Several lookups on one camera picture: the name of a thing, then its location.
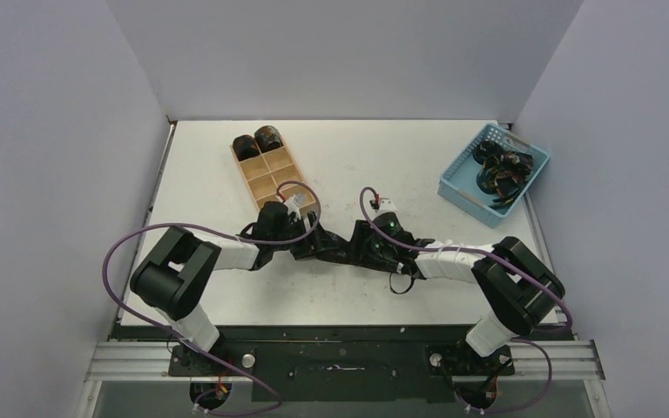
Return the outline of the wooden compartment tray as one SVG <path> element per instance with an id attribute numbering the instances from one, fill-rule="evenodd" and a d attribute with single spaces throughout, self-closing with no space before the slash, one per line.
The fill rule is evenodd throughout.
<path id="1" fill-rule="evenodd" d="M 245 179 L 257 210 L 268 201 L 279 201 L 280 195 L 290 198 L 295 194 L 304 196 L 300 205 L 306 214 L 316 209 L 314 196 L 298 182 L 306 184 L 299 165 L 286 145 L 269 152 L 263 152 L 252 158 L 235 160 L 241 175 Z"/>

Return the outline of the blue plastic basket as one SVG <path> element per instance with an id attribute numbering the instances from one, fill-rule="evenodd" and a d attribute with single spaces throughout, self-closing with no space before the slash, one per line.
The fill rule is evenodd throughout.
<path id="1" fill-rule="evenodd" d="M 500 144 L 504 149 L 514 152 L 524 152 L 534 158 L 534 171 L 530 176 L 529 184 L 520 193 L 517 200 L 508 207 L 494 210 L 490 208 L 495 195 L 483 193 L 476 184 L 476 175 L 481 165 L 472 157 L 472 152 L 483 140 Z M 448 200 L 454 206 L 462 209 L 486 226 L 496 227 L 512 212 L 518 202 L 524 197 L 538 174 L 550 160 L 550 154 L 542 148 L 531 145 L 496 124 L 486 124 L 476 136 L 466 145 L 458 156 L 443 171 L 439 180 L 438 195 Z"/>

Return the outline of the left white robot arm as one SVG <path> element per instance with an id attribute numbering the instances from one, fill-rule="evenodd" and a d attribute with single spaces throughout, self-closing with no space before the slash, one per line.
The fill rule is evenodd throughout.
<path id="1" fill-rule="evenodd" d="M 231 239 L 202 239 L 183 226 L 169 226 L 132 274 L 130 288 L 153 307 L 188 346 L 191 363 L 202 374 L 218 373 L 225 351 L 200 299 L 215 271 L 256 271 L 274 253 L 304 244 L 319 226 L 319 213 L 300 214 L 297 206 L 266 203 L 258 219 Z"/>

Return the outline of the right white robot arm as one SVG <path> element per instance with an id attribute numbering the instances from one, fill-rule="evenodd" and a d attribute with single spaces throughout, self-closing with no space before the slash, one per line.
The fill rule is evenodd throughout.
<path id="1" fill-rule="evenodd" d="M 477 374 L 492 354 L 510 340 L 537 330 L 555 308 L 565 310 L 564 285 L 520 239 L 507 236 L 487 246 L 458 246 L 451 241 L 417 241 L 395 212 L 364 217 L 373 232 L 374 259 L 415 280 L 458 280 L 479 286 L 490 310 L 466 334 L 457 352 L 460 367 Z"/>

